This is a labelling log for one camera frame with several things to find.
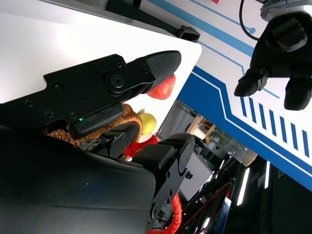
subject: white table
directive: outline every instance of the white table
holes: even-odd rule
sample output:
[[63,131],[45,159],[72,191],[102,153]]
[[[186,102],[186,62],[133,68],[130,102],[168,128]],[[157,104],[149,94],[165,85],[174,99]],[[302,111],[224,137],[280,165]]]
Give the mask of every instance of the white table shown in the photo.
[[88,14],[39,0],[0,0],[0,103],[43,90],[43,75],[67,67],[111,54],[130,62],[178,50],[182,62],[171,96],[156,100],[139,95],[127,102],[136,112],[151,113],[157,119],[154,132],[158,131],[195,66],[201,46],[110,12],[86,9]]

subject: lemon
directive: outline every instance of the lemon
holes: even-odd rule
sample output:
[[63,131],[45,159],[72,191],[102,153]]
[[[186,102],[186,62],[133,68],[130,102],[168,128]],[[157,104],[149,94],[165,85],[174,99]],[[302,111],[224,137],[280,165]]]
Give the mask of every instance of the lemon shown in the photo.
[[138,116],[140,116],[143,122],[142,135],[150,134],[156,127],[157,121],[155,117],[149,113],[142,113],[139,114]]

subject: screw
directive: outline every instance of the screw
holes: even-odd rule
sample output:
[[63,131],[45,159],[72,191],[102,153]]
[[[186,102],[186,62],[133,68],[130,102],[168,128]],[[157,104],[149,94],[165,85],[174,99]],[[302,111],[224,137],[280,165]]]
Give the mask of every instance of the screw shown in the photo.
[[67,116],[71,119],[71,120],[75,120],[78,118],[78,112],[75,110],[71,110],[68,112]]
[[142,67],[142,70],[143,70],[144,73],[148,73],[148,68],[147,68],[146,65],[144,65],[144,66]]
[[25,106],[27,107],[32,107],[33,106],[33,102],[31,100],[25,100],[24,101]]
[[63,86],[60,82],[55,82],[55,83],[53,83],[53,89],[56,92],[60,92],[60,91],[62,91]]
[[44,116],[46,118],[52,118],[53,117],[53,112],[52,111],[46,111],[46,112],[44,112]]
[[115,88],[121,88],[125,84],[124,78],[119,74],[112,74],[109,80]]
[[116,67],[122,67],[123,66],[123,62],[120,59],[116,59],[115,60],[115,65],[116,65]]

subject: red apple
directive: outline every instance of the red apple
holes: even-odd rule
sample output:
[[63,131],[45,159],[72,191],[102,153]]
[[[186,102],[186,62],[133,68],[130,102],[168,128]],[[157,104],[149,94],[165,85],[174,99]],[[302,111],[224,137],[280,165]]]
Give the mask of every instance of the red apple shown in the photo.
[[159,100],[167,99],[168,97],[170,97],[170,94],[174,89],[175,82],[176,77],[174,74],[172,74],[172,76],[162,82],[159,86],[149,91],[147,95]]

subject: black cable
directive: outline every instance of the black cable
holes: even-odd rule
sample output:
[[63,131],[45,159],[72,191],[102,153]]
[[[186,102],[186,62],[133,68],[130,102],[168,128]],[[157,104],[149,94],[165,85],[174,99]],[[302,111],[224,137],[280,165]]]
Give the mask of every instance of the black cable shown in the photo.
[[245,28],[244,23],[243,23],[243,5],[244,5],[244,0],[241,0],[240,2],[240,6],[239,6],[239,23],[240,26],[242,27],[244,33],[249,36],[251,39],[254,40],[259,40],[259,38],[254,37],[253,35],[251,35]]

